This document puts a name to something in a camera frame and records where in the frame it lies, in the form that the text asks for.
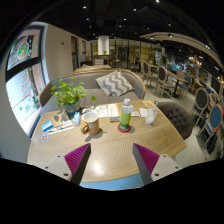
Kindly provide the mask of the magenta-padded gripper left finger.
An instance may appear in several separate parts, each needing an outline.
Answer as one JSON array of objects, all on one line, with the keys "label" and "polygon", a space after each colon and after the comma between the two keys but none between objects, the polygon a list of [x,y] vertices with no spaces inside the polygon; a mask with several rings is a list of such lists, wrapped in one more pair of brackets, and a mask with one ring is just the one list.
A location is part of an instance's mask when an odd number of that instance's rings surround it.
[{"label": "magenta-padded gripper left finger", "polygon": [[56,155],[43,166],[43,169],[79,185],[90,154],[91,144],[88,143],[78,147],[66,155]]}]

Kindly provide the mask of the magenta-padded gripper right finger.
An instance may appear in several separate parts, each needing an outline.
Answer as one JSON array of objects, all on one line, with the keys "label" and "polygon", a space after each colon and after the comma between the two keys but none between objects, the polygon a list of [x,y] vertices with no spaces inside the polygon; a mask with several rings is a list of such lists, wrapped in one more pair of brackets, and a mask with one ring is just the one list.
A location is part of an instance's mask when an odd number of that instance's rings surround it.
[{"label": "magenta-padded gripper right finger", "polygon": [[158,155],[144,146],[133,144],[133,155],[144,185],[181,170],[167,154]]}]

